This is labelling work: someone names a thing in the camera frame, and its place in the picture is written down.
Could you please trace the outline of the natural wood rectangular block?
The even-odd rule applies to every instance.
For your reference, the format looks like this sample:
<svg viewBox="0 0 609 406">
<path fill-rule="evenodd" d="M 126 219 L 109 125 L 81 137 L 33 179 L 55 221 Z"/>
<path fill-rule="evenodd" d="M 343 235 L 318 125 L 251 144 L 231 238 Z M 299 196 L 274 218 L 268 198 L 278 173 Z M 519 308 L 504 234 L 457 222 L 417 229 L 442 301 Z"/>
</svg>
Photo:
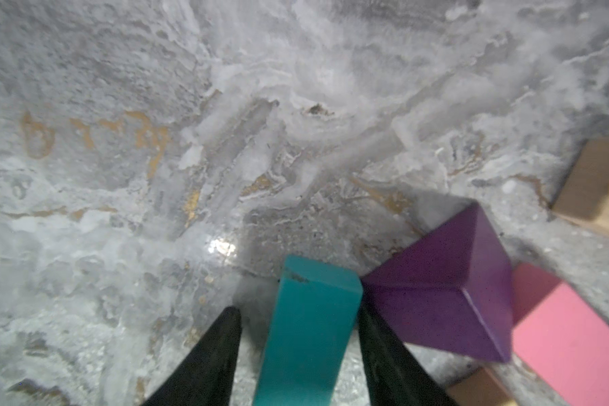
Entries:
<svg viewBox="0 0 609 406">
<path fill-rule="evenodd" d="M 551 209 L 609 237 L 609 136 L 587 141 Z"/>
</svg>

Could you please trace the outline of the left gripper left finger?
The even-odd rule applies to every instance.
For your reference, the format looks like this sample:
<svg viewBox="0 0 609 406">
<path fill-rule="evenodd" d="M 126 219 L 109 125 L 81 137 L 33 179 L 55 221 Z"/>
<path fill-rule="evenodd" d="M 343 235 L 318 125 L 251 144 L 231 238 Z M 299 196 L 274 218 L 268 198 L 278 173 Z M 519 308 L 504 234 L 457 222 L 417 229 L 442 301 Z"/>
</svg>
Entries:
<svg viewBox="0 0 609 406">
<path fill-rule="evenodd" d="M 228 405 L 241 333 L 240 310 L 228 306 L 174 373 L 144 404 Z"/>
</svg>

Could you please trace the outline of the natural wood square block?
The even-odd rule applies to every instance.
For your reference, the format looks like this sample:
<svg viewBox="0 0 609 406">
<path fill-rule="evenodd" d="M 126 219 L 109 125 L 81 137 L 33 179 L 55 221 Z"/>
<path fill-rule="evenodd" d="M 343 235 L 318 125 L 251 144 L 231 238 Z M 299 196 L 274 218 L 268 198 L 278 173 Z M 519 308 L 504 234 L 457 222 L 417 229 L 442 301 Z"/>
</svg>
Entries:
<svg viewBox="0 0 609 406">
<path fill-rule="evenodd" d="M 447 389 L 460 406 L 518 406 L 516 400 L 487 368 L 476 370 L 469 377 Z"/>
</svg>

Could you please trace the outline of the pink block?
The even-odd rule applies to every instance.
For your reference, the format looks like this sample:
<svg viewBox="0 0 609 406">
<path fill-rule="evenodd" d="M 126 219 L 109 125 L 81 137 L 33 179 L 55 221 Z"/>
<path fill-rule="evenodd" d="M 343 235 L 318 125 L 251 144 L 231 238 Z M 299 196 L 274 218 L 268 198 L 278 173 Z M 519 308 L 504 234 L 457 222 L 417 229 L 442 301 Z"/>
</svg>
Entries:
<svg viewBox="0 0 609 406">
<path fill-rule="evenodd" d="M 514 353 L 571 405 L 609 405 L 609 326 L 563 279 L 517 266 Z"/>
</svg>

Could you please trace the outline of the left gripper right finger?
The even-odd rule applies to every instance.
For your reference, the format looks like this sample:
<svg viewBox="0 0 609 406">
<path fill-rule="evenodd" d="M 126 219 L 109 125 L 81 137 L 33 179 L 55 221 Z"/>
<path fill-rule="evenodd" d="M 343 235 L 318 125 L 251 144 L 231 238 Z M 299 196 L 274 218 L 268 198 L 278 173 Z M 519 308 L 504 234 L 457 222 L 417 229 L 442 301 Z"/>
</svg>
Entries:
<svg viewBox="0 0 609 406">
<path fill-rule="evenodd" d="M 372 405 L 455 405 L 370 304 L 358 313 L 360 350 Z"/>
</svg>

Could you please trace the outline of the purple block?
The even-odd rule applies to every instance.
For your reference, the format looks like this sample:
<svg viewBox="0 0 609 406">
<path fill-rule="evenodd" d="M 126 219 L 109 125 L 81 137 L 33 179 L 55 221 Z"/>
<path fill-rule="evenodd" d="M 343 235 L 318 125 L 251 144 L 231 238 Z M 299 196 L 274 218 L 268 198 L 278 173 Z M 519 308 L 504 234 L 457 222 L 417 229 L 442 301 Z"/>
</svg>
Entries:
<svg viewBox="0 0 609 406">
<path fill-rule="evenodd" d="M 512 271 L 486 212 L 473 203 L 362 282 L 402 341 L 505 363 L 512 357 Z"/>
</svg>

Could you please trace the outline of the teal rectangular block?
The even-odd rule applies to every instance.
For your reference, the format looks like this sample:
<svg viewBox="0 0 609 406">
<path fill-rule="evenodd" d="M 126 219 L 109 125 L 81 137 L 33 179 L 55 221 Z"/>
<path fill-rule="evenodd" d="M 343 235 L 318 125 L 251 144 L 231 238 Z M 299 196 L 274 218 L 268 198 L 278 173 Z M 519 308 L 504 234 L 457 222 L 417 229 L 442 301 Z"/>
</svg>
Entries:
<svg viewBox="0 0 609 406">
<path fill-rule="evenodd" d="M 356 272 L 288 256 L 253 403 L 330 404 L 362 296 Z"/>
</svg>

